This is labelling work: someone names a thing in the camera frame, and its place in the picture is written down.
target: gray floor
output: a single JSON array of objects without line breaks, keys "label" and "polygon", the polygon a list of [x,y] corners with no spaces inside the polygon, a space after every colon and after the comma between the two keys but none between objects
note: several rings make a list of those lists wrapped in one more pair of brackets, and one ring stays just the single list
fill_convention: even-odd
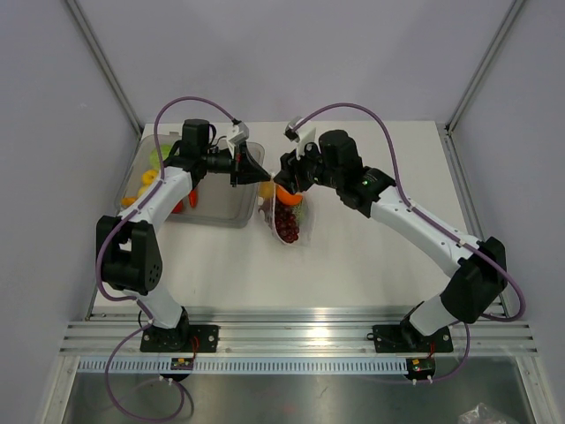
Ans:
[{"label": "gray floor", "polygon": [[[453,367],[443,360],[438,375]],[[150,375],[112,375],[112,388],[123,396]],[[431,386],[391,384],[403,377],[345,375],[191,375],[191,392],[178,420],[194,423],[457,423],[460,414],[488,404],[520,423],[533,423],[524,387],[510,360],[470,360],[453,380]],[[178,405],[166,384],[131,394],[123,406],[159,418]],[[103,375],[81,374],[75,381],[64,423],[130,423],[109,407]]]}]

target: gray wall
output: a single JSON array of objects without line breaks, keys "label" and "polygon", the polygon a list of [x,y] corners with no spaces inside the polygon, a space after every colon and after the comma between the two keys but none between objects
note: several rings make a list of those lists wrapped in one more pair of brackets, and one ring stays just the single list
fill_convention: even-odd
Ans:
[{"label": "gray wall", "polygon": [[0,5],[0,421],[32,422],[135,139],[61,3]]},{"label": "gray wall", "polygon": [[[445,122],[510,0],[81,0],[139,116],[204,95],[248,121],[331,102]],[[219,118],[206,106],[187,108]],[[364,119],[355,111],[324,116]]]},{"label": "gray wall", "polygon": [[[565,398],[565,3],[529,2],[456,141],[479,217],[508,247],[539,350]],[[560,403],[561,413],[565,412]]]}]

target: clear plastic bag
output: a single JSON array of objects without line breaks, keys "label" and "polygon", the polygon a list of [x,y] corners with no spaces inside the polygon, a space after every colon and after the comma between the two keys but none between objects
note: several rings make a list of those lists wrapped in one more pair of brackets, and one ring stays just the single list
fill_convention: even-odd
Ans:
[{"label": "clear plastic bag", "polygon": [[286,246],[310,244],[314,215],[312,202],[304,193],[292,196],[269,181],[260,185],[258,204],[260,217],[275,239]]},{"label": "clear plastic bag", "polygon": [[457,424],[518,424],[518,421],[499,413],[489,405],[478,404],[474,409],[460,415]]}]

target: bag of grapes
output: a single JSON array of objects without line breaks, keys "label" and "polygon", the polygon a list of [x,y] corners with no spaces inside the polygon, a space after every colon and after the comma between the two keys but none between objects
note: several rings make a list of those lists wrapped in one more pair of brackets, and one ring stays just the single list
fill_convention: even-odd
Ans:
[{"label": "bag of grapes", "polygon": [[304,193],[290,194],[273,181],[260,184],[259,212],[284,245],[307,246],[313,228],[312,204]]}]

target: white table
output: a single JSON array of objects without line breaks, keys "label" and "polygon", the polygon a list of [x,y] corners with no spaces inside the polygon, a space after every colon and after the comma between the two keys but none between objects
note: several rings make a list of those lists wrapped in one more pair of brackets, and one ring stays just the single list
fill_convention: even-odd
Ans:
[{"label": "white table", "polygon": [[[277,171],[293,149],[284,122],[247,123],[251,141],[266,150],[264,166]],[[448,164],[434,122],[388,122],[403,185],[419,204],[465,231]],[[365,165],[392,174],[384,136],[372,121],[317,122],[317,135],[341,128],[358,144]],[[226,125],[217,125],[219,134]],[[180,132],[160,125],[159,133]],[[147,125],[144,137],[153,131]],[[161,284],[182,305],[213,309],[414,306],[448,282],[416,247],[384,225],[346,208],[333,190],[313,187],[316,224],[308,247],[282,246],[255,213],[243,229],[164,224],[158,234]],[[94,311],[112,304],[98,294]]]}]

